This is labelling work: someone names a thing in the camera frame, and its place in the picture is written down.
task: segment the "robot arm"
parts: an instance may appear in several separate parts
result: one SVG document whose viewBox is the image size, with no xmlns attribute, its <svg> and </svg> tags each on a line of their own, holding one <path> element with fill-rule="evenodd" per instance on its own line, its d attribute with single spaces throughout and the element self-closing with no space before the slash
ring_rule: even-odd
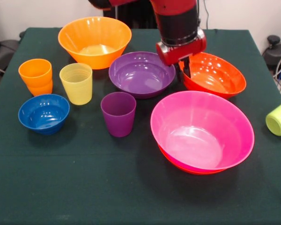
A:
<svg viewBox="0 0 281 225">
<path fill-rule="evenodd" d="M 135 0 L 89 0 L 105 9 Z M 168 66 L 184 62 L 184 72 L 190 77 L 189 56 L 206 48 L 206 38 L 199 28 L 197 0 L 150 0 L 162 41 L 156 44 L 160 59 Z"/>
</svg>

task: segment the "orange cup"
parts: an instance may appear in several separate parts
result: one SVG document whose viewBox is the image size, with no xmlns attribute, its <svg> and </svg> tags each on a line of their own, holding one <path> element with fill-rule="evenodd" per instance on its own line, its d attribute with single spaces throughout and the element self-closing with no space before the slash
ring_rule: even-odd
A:
<svg viewBox="0 0 281 225">
<path fill-rule="evenodd" d="M 132 33 L 123 22 L 109 17 L 87 17 L 70 22 L 58 35 L 59 44 L 77 61 L 92 69 L 108 68 L 121 56 Z"/>
<path fill-rule="evenodd" d="M 48 60 L 28 60 L 20 65 L 19 74 L 33 96 L 52 94 L 52 66 Z"/>
</svg>

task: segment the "cup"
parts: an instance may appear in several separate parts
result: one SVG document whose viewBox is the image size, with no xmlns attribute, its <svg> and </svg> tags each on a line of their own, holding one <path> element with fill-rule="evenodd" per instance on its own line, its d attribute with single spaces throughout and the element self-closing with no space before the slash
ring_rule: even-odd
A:
<svg viewBox="0 0 281 225">
<path fill-rule="evenodd" d="M 132 131 L 136 109 L 135 98 L 125 92 L 106 95 L 101 110 L 108 132 L 114 137 L 125 137 Z"/>
<path fill-rule="evenodd" d="M 72 63 L 59 73 L 67 97 L 74 105 L 84 105 L 92 99 L 93 70 L 84 63 Z"/>
<path fill-rule="evenodd" d="M 52 66 L 48 60 L 28 60 L 20 65 L 19 74 L 33 96 L 52 94 Z"/>
<path fill-rule="evenodd" d="M 266 116 L 267 128 L 277 136 L 281 136 L 281 105 Z"/>
</svg>

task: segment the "table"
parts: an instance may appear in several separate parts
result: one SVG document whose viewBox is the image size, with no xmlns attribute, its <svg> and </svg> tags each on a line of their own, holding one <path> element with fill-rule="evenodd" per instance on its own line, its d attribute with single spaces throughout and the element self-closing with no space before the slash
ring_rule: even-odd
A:
<svg viewBox="0 0 281 225">
<path fill-rule="evenodd" d="M 94 94 L 71 105 L 60 132 L 41 136 L 17 118 L 31 97 L 18 67 L 31 58 L 52 62 L 53 93 L 66 97 L 59 71 L 73 59 L 57 41 L 59 28 L 29 28 L 0 84 L 0 224 L 281 224 L 281 137 L 265 125 L 281 96 L 246 30 L 207 30 L 206 52 L 235 65 L 247 88 L 230 99 L 255 132 L 252 154 L 210 176 L 180 171 L 159 151 L 150 130 L 153 107 L 184 87 L 137 101 L 134 129 L 113 138 L 100 101 L 117 89 L 108 70 L 94 73 Z M 133 30 L 125 52 L 155 52 L 157 30 Z"/>
</svg>

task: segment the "plastic bowl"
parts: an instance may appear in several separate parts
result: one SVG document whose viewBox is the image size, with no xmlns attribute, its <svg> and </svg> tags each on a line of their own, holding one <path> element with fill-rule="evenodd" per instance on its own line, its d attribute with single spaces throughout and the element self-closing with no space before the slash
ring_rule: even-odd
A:
<svg viewBox="0 0 281 225">
<path fill-rule="evenodd" d="M 163 64 L 152 52 L 132 52 L 117 58 L 109 68 L 111 82 L 135 98 L 152 98 L 175 78 L 174 66 Z"/>
<path fill-rule="evenodd" d="M 254 146 L 254 131 L 244 113 L 228 100 L 201 91 L 162 99 L 152 112 L 151 130 L 169 161 L 195 173 L 234 167 Z"/>
<path fill-rule="evenodd" d="M 131 37 L 123 22 L 96 16 L 67 24 L 60 30 L 58 41 L 77 62 L 104 69 L 123 53 Z"/>
<path fill-rule="evenodd" d="M 190 56 L 191 78 L 184 74 L 184 85 L 188 90 L 199 90 L 230 98 L 246 88 L 243 74 L 227 61 L 201 52 Z"/>
<path fill-rule="evenodd" d="M 26 128 L 42 135 L 52 135 L 63 126 L 70 112 L 69 102 L 62 96 L 39 95 L 26 101 L 18 113 Z"/>
</svg>

